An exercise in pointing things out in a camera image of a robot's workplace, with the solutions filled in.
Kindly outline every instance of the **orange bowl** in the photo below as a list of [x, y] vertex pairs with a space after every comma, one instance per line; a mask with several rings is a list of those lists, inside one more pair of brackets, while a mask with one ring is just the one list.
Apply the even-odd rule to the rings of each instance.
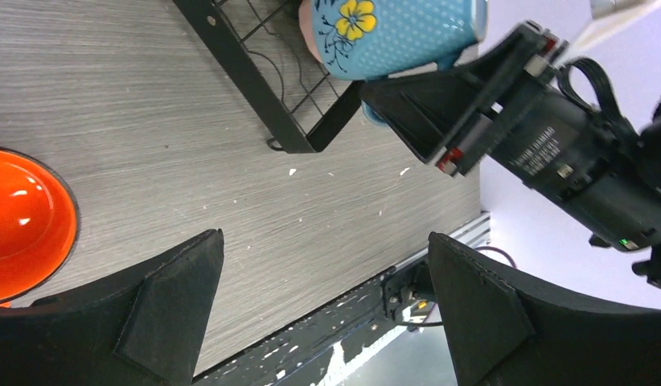
[[77, 203], [47, 166], [0, 148], [0, 304], [43, 284], [75, 249]]

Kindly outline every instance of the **yellow flower pattern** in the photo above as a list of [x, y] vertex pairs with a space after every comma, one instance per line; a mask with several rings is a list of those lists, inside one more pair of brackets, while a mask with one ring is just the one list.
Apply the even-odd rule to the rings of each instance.
[[340, 6], [342, 17], [335, 22], [335, 29], [351, 42], [363, 38], [363, 34], [373, 31], [378, 23], [373, 9], [373, 2], [368, 0], [347, 0]]

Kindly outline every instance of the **wire shelf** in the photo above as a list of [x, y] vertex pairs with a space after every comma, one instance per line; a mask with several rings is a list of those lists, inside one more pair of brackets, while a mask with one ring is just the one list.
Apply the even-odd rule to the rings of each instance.
[[273, 134], [270, 147], [315, 153], [359, 108], [361, 82], [331, 77], [308, 51], [297, 19], [300, 1], [175, 3]]

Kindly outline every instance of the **electrical cord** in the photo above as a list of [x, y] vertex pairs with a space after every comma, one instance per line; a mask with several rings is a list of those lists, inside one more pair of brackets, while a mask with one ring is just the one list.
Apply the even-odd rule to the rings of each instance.
[[411, 323], [411, 322], [397, 322], [397, 326], [404, 327], [441, 327], [444, 326], [444, 322], [421, 322], [421, 323]]
[[606, 122], [611, 124], [610, 131], [623, 145], [636, 143], [638, 134], [627, 120], [622, 112], [619, 110], [617, 99], [614, 96], [610, 78], [607, 76], [603, 67], [595, 60], [590, 58], [579, 58], [573, 62], [567, 63], [560, 69], [558, 74], [558, 88], [560, 92], [565, 95], [574, 104], [580, 105], [585, 111], [592, 110], [591, 105], [586, 103], [579, 94], [572, 87], [570, 82], [570, 72], [573, 68], [579, 70], [586, 79], [591, 83], [593, 91], [596, 93], [596, 99], [600, 105], [601, 115], [605, 118]]
[[510, 254], [508, 254], [506, 251], [504, 251], [501, 248], [496, 248], [496, 247], [491, 247], [489, 245], [483, 245], [480, 247], [475, 248], [476, 251], [489, 251], [489, 252], [496, 252], [499, 255], [503, 256], [506, 260], [508, 260], [508, 264], [511, 265], [511, 267], [518, 269], [518, 265], [515, 263], [515, 260], [511, 257]]

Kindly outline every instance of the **gray wood-grain surface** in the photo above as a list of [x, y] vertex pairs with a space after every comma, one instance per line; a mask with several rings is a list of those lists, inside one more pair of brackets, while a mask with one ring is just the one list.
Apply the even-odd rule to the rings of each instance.
[[[244, 0], [229, 6], [252, 22]], [[252, 44], [279, 60], [294, 105], [296, 64], [267, 38]], [[0, 146], [59, 172], [82, 216], [72, 259], [18, 304], [222, 228], [201, 371], [479, 213], [475, 173], [419, 164], [361, 113], [322, 154], [277, 154], [267, 137], [170, 0], [0, 0]]]

